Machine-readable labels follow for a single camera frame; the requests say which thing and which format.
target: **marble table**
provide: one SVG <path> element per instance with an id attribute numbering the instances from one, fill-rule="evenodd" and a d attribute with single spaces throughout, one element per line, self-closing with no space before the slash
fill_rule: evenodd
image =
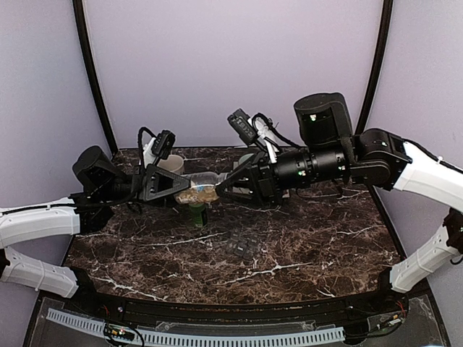
<path id="1" fill-rule="evenodd" d="M 248 149 L 179 148 L 185 171 L 228 172 Z M 136 150 L 115 164 L 129 173 Z M 399 262 L 387 228 L 364 186 L 331 182 L 291 191 L 281 207 L 219 200 L 208 225 L 195 228 L 188 206 L 127 206 L 100 233 L 76 236 L 65 262 L 88 271 L 98 291 L 137 299 L 204 304 L 274 304 L 373 291 Z M 245 248 L 246 254 L 238 252 Z"/>

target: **green can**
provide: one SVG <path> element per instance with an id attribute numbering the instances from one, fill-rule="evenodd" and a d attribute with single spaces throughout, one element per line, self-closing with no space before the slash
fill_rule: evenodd
<path id="1" fill-rule="evenodd" d="M 208 223 L 208 213 L 205 204 L 190 204 L 189 206 L 194 226 L 196 228 L 205 226 Z"/>

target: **black frame pole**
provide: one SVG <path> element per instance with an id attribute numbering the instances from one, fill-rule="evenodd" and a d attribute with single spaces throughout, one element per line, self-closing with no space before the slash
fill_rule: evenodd
<path id="1" fill-rule="evenodd" d="M 376 87 L 378 86 L 381 66 L 383 65 L 386 42 L 388 40 L 389 25 L 391 24 L 392 17 L 392 4 L 393 0 L 384 0 L 383 2 L 383 12 L 381 13 L 381 23 L 379 26 L 375 55 L 373 57 L 373 65 L 371 66 L 370 79 L 368 80 L 367 91 L 365 93 L 365 99 L 363 101 L 359 121 L 357 122 L 357 128 L 355 129 L 355 134 L 361 134 L 365 131 L 368 116 L 370 115 Z"/>
<path id="2" fill-rule="evenodd" d="M 113 129 L 109 122 L 108 113 L 106 112 L 100 85 L 96 76 L 95 64 L 93 63 L 92 51 L 90 48 L 90 40 L 88 38 L 87 24 L 85 23 L 84 6 L 82 0 L 72 0 L 72 3 L 74 5 L 75 24 L 79 35 L 80 49 L 82 50 L 88 82 L 90 83 L 90 88 L 93 94 L 93 100 L 95 101 L 96 110 L 100 118 L 101 126 L 103 127 L 103 132 L 108 143 L 109 150 L 113 155 L 115 155 L 119 148 L 116 144 L 116 138 L 114 137 Z"/>

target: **transparent plastic package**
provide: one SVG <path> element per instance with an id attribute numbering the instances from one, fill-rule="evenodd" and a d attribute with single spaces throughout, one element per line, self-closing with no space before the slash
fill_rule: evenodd
<path id="1" fill-rule="evenodd" d="M 211 171 L 191 173 L 183 177 L 191 181 L 191 187 L 176 194 L 175 200 L 179 204 L 200 204 L 216 201 L 218 195 L 216 186 L 226 179 L 227 173 Z"/>

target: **paper cup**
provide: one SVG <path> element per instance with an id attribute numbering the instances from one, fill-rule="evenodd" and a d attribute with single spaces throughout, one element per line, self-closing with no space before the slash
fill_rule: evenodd
<path id="1" fill-rule="evenodd" d="M 167 160 L 160 160 L 158 167 L 164 170 L 173 172 L 177 175 L 183 175 L 184 172 L 184 160 L 180 155 L 171 154 Z"/>

